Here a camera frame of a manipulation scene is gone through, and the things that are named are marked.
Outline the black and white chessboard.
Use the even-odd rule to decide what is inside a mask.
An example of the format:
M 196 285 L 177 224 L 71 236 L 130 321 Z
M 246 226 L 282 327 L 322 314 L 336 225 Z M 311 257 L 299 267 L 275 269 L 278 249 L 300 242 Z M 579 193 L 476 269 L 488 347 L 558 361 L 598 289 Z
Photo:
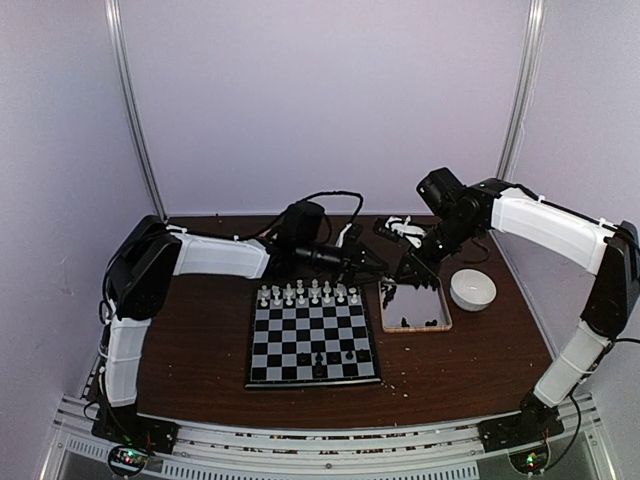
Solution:
M 359 286 L 316 279 L 294 286 L 263 285 L 253 293 L 245 388 L 285 389 L 376 384 L 381 373 L 367 300 Z M 365 361 L 357 359 L 364 350 Z M 352 360 L 345 354 L 352 351 Z M 315 356 L 322 353 L 324 378 L 313 377 Z M 338 352 L 340 362 L 331 355 Z M 306 353 L 307 362 L 298 363 Z

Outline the black chess king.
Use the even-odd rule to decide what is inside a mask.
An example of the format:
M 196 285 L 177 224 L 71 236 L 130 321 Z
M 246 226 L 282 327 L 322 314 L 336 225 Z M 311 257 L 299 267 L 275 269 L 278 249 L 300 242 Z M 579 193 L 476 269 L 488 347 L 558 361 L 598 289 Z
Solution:
M 317 362 L 313 367 L 314 378 L 324 378 L 326 376 L 325 365 L 322 362 Z

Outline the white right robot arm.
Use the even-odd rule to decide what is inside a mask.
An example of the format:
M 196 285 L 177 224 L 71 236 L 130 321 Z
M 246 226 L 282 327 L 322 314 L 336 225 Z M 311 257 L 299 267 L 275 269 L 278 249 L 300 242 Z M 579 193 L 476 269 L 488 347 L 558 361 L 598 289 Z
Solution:
M 550 279 L 527 278 L 521 289 L 543 326 L 551 319 L 575 326 L 565 328 L 563 344 L 513 419 L 517 438 L 533 441 L 556 420 L 559 404 L 595 372 L 632 317 L 639 300 L 638 230 L 628 221 L 591 218 L 503 179 L 465 185 L 447 168 L 431 171 L 416 191 L 436 215 L 435 224 L 396 217 L 382 223 L 409 243 L 397 267 L 399 283 L 434 286 L 442 263 L 488 232 L 519 246 L 521 254 L 542 250 L 515 264 Z

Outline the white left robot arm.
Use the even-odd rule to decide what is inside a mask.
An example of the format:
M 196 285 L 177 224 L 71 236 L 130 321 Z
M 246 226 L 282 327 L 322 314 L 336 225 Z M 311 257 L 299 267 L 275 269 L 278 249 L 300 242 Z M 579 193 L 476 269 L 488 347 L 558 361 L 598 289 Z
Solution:
M 334 244 L 318 238 L 328 224 L 324 208 L 309 199 L 290 204 L 252 234 L 227 237 L 145 216 L 110 259 L 102 281 L 99 400 L 106 429 L 123 444 L 143 436 L 144 424 L 137 414 L 139 364 L 147 330 L 163 308 L 174 277 L 262 279 L 306 267 L 351 283 L 387 269 L 387 263 L 361 241 L 363 228 L 355 220 L 346 223 Z

